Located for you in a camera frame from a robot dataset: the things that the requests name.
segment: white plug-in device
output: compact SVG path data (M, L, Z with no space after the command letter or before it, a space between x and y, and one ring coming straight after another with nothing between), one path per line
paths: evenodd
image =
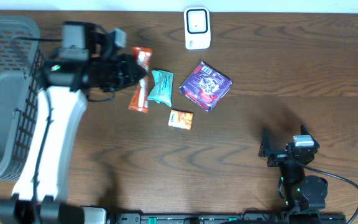
M185 45L189 50L207 49L211 45L209 11L205 7L185 10Z

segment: purple snack package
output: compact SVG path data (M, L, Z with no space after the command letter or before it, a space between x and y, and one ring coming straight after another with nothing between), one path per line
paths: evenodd
M205 111L210 111L229 91L231 84L232 81L228 77L201 61L182 84L180 91Z

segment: small orange packet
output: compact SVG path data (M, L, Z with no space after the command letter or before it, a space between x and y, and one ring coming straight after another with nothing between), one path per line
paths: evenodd
M171 110L168 126L190 130L192 122L193 113Z
M146 74L149 74L149 61L152 56L152 49L145 47L133 47L132 54L135 56L136 62L142 68L146 70ZM136 110L143 113L149 112L149 102L147 101L147 89L148 78L147 76L139 81L139 85L136 88L134 96L129 103L128 109Z

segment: laundry basket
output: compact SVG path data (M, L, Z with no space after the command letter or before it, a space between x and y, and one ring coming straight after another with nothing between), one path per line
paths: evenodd
M0 16L0 180L17 180L27 159L37 116L35 71L43 57L38 42L15 40L27 58L21 60L11 37L40 37L34 21Z

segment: wood grain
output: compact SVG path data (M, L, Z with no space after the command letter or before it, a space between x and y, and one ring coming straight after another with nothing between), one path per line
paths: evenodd
M65 20L122 28L128 46L153 48L151 68L174 72L173 107L194 112L192 130L184 131L167 126L165 105L150 102L149 114L128 110L135 88L122 90L114 102L89 104L71 159L70 203L145 213L281 208L279 170L257 157L261 130L269 128L273 145L283 147L300 124L321 145L310 165L358 183L358 15L212 13L211 47L189 51L182 13L0 14L31 17L49 38L60 37ZM178 89L200 60L233 81L210 112ZM357 190L327 180L325 212L349 219ZM12 186L0 182L0 195L8 196Z

